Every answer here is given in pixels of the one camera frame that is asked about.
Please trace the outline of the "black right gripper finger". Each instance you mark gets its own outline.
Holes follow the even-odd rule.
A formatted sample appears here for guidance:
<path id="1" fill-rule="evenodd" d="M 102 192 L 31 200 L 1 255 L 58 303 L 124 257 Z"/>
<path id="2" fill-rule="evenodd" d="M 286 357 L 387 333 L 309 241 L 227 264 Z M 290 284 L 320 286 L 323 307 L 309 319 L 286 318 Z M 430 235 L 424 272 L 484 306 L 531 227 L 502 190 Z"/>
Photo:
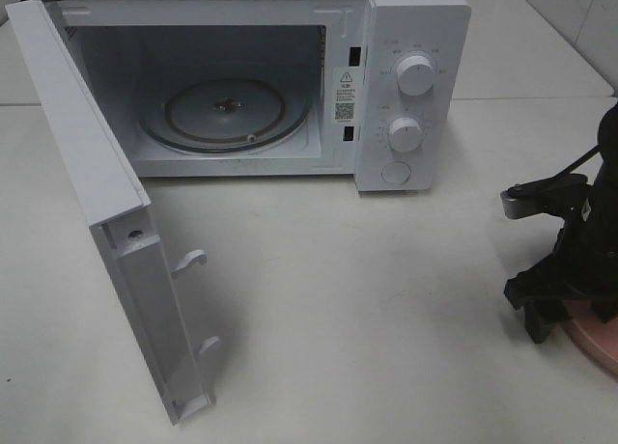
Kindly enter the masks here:
<path id="1" fill-rule="evenodd" d="M 618 314 L 616 294 L 596 295 L 591 300 L 591 310 L 602 323 L 614 320 Z"/>
<path id="2" fill-rule="evenodd" d="M 556 325 L 569 320 L 561 301 L 532 300 L 524 305 L 524 327 L 535 344 L 543 343 Z"/>

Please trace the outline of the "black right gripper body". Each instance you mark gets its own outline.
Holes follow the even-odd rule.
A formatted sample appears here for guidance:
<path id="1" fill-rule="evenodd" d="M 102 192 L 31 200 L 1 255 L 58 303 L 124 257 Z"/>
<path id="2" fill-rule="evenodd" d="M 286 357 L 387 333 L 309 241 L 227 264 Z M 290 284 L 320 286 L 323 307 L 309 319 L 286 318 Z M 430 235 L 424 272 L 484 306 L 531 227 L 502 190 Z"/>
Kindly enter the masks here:
<path id="1" fill-rule="evenodd" d="M 564 220 L 549 255 L 511 278 L 516 309 L 532 300 L 591 300 L 617 295 L 617 170 L 604 163 L 580 210 Z"/>

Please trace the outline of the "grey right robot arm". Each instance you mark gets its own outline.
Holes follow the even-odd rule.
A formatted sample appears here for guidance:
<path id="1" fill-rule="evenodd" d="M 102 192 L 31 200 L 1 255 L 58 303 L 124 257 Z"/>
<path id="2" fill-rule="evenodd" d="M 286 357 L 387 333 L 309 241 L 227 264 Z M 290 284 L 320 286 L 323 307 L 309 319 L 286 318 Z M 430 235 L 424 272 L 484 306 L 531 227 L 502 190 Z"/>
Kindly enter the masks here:
<path id="1" fill-rule="evenodd" d="M 598 142 L 556 175 L 500 194 L 505 215 L 563 219 L 549 255 L 506 282 L 504 295 L 524 311 L 532 341 L 571 319 L 566 304 L 586 301 L 598 319 L 617 316 L 617 110 L 601 119 Z"/>

